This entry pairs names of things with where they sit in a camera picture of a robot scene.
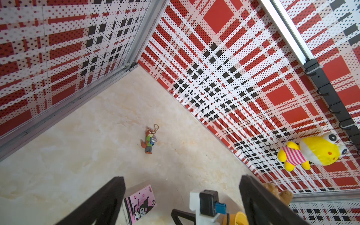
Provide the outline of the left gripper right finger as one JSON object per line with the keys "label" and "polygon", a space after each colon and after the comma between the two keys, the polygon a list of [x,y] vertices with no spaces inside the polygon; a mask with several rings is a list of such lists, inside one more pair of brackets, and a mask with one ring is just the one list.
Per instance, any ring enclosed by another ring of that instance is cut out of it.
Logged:
{"label": "left gripper right finger", "polygon": [[281,200],[254,177],[244,175],[239,184],[243,207],[250,225],[306,225]]}

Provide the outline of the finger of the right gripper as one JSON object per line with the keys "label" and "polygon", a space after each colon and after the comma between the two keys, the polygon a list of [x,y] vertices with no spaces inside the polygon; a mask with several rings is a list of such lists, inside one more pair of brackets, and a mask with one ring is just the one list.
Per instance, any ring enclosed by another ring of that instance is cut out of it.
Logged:
{"label": "finger of the right gripper", "polygon": [[193,222],[193,225],[196,225],[196,215],[194,213],[184,212],[177,209],[173,209],[171,212],[171,217],[176,225],[183,225],[180,218],[186,219]]}

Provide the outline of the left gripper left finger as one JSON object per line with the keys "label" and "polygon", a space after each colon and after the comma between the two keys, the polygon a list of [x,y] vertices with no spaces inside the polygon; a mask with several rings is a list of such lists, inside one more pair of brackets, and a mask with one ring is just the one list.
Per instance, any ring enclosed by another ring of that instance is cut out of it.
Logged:
{"label": "left gripper left finger", "polygon": [[126,185],[123,177],[114,177],[58,225],[114,225],[118,218]]}

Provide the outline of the yellow plastic storage box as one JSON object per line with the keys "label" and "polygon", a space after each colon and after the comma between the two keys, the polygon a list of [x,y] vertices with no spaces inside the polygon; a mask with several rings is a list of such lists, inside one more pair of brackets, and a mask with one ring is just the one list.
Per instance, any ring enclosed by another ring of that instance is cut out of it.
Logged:
{"label": "yellow plastic storage box", "polygon": [[236,214],[229,214],[223,218],[222,225],[249,225],[246,214],[238,212]]}

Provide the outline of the pink tissue pack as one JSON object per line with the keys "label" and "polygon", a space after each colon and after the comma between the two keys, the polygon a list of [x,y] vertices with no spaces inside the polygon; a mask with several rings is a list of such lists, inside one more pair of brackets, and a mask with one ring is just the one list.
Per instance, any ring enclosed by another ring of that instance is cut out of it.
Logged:
{"label": "pink tissue pack", "polygon": [[123,211],[127,225],[134,225],[157,206],[151,184],[135,190],[123,199]]}

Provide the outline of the brown teddy bear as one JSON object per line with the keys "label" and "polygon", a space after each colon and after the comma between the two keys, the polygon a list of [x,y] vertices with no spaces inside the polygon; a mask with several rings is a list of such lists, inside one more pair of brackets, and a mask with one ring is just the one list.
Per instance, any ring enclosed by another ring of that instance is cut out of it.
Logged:
{"label": "brown teddy bear", "polygon": [[293,199],[293,193],[291,191],[283,190],[279,192],[278,188],[272,183],[264,183],[263,186],[285,205],[290,205]]}

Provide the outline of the yellow frog plush toy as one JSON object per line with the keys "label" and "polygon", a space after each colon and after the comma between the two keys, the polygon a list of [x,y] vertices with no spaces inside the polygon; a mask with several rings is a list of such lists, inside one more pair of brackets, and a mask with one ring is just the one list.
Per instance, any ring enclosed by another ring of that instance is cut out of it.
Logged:
{"label": "yellow frog plush toy", "polygon": [[288,142],[280,149],[277,158],[284,163],[284,168],[291,172],[297,165],[304,170],[310,170],[310,163],[329,166],[347,153],[345,145],[337,145],[334,133],[324,133],[322,136],[309,136],[299,143]]}

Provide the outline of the small keychain charm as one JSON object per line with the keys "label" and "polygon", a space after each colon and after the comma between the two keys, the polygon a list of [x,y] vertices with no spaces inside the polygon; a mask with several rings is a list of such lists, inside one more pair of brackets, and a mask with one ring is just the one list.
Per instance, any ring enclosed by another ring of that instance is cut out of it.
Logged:
{"label": "small keychain charm", "polygon": [[154,124],[154,128],[147,127],[145,131],[145,140],[141,141],[141,147],[144,148],[145,154],[152,154],[152,148],[158,141],[155,134],[159,129],[158,124]]}

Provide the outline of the black hook rail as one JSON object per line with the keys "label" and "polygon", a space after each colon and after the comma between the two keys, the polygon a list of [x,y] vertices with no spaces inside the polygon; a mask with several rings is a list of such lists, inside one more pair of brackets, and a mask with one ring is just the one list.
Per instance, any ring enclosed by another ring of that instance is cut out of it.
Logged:
{"label": "black hook rail", "polygon": [[335,115],[339,121],[339,127],[346,132],[349,142],[356,147],[357,154],[359,154],[360,130],[330,83],[322,66],[316,59],[311,59],[307,61],[303,67],[305,69],[305,74],[316,86],[318,94],[322,96],[328,105],[328,110]]}

